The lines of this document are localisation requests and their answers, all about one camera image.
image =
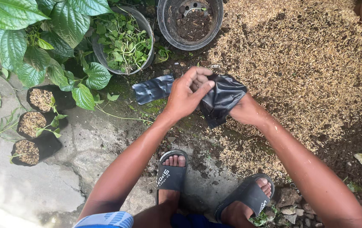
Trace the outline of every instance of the blue shorts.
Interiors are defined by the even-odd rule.
[[[89,215],[79,220],[73,228],[131,228],[133,216],[125,211]],[[171,217],[173,228],[231,228],[229,225],[210,222],[205,216],[174,214]]]

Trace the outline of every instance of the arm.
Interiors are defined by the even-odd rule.
[[[257,127],[275,150],[306,201],[328,227],[362,227],[362,207],[318,157],[296,140],[249,93],[230,115]]]
[[[205,77],[211,74],[211,70],[194,66],[173,82],[164,111],[104,171],[89,194],[78,220],[88,215],[120,210],[167,131],[178,120],[191,114],[212,89],[214,82]],[[201,85],[195,93],[189,88],[193,83]]]

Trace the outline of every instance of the small polybag with husk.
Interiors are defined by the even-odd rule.
[[[247,88],[231,75],[213,74],[208,76],[215,86],[200,102],[201,111],[210,128],[226,122],[229,111],[246,94]]]

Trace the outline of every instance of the pile of rice husk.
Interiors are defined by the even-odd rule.
[[[20,140],[15,143],[15,153],[24,154],[17,157],[22,162],[30,165],[36,165],[39,162],[39,149],[35,143],[28,140]]]
[[[339,140],[344,126],[362,120],[362,26],[353,1],[229,0],[224,7],[228,32],[208,60],[245,84],[309,150]],[[231,118],[226,126],[251,138],[207,131],[219,139],[221,161],[234,173],[287,174],[255,127]]]
[[[52,96],[50,91],[33,89],[30,92],[30,102],[42,111],[50,111],[51,107],[48,104],[52,102]]]
[[[20,122],[19,131],[25,134],[36,137],[36,128],[46,127],[46,119],[44,116],[37,111],[29,111],[24,114]]]

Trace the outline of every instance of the black slide sandal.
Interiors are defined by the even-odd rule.
[[[259,178],[266,178],[269,183],[271,183],[271,195],[268,198],[266,194],[262,191],[262,189],[256,183],[256,180]],[[223,200],[222,203],[216,208],[214,211],[214,216],[218,223],[221,223],[221,214],[224,208],[226,208],[229,204],[234,201],[240,201],[247,205],[251,210],[254,211],[251,217],[257,217],[259,213],[264,209],[264,207],[268,204],[272,196],[274,195],[275,186],[274,182],[271,178],[263,173],[254,174],[252,176],[247,177],[243,183],[241,183],[236,190],[234,190],[226,199]]]
[[[165,162],[170,156],[178,155],[185,157],[185,167],[178,166],[165,166]],[[157,171],[157,189],[156,189],[156,205],[158,205],[158,190],[175,190],[182,191],[184,188],[185,175],[187,174],[188,168],[188,156],[181,150],[168,151],[163,154],[158,163]]]

